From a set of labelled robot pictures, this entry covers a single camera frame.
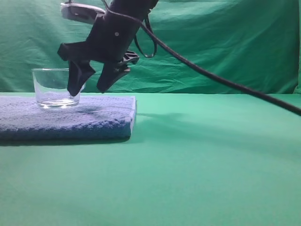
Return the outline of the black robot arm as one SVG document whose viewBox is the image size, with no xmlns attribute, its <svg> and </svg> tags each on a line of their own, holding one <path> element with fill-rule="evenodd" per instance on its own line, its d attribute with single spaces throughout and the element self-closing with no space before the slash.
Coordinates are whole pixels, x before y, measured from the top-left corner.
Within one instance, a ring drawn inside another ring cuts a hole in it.
<svg viewBox="0 0 301 226">
<path fill-rule="evenodd" d="M 136 40 L 139 24 L 148 22 L 155 0 L 114 0 L 109 8 L 73 3 L 61 3 L 64 19 L 92 25 L 85 41 L 62 43 L 58 55 L 69 64 L 67 90 L 71 96 L 80 93 L 82 86 L 95 74 L 90 62 L 103 64 L 97 88 L 105 93 L 115 82 L 130 72 L 128 64 L 136 64 L 139 56 L 128 48 Z"/>
</svg>

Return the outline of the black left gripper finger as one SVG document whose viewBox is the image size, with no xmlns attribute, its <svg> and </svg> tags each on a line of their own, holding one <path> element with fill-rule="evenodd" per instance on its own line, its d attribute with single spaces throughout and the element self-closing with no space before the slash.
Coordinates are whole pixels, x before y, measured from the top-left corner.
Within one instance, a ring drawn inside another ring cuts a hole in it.
<svg viewBox="0 0 301 226">
<path fill-rule="evenodd" d="M 95 74 L 89 61 L 69 61 L 69 76 L 67 90 L 72 97 L 75 97 L 82 90 L 86 81 Z"/>
</svg>

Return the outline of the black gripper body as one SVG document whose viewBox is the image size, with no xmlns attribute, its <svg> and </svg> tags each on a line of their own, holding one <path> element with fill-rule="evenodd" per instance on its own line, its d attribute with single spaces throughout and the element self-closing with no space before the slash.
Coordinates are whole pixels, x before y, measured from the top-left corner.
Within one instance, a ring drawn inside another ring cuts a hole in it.
<svg viewBox="0 0 301 226">
<path fill-rule="evenodd" d="M 58 55 L 64 61 L 120 61 L 136 36 L 139 24 L 116 13 L 142 21 L 142 10 L 113 10 L 96 17 L 85 41 L 62 43 Z"/>
</svg>

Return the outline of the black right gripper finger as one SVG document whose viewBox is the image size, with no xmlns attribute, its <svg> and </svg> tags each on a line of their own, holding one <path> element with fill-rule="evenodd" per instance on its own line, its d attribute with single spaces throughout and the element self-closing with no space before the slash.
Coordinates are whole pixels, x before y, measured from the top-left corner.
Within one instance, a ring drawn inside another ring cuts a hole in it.
<svg viewBox="0 0 301 226">
<path fill-rule="evenodd" d="M 127 50 L 120 61 L 104 63 L 97 82 L 98 90 L 106 92 L 119 79 L 130 73 L 131 69 L 128 64 L 135 65 L 138 60 L 139 56 L 135 52 Z"/>
</svg>

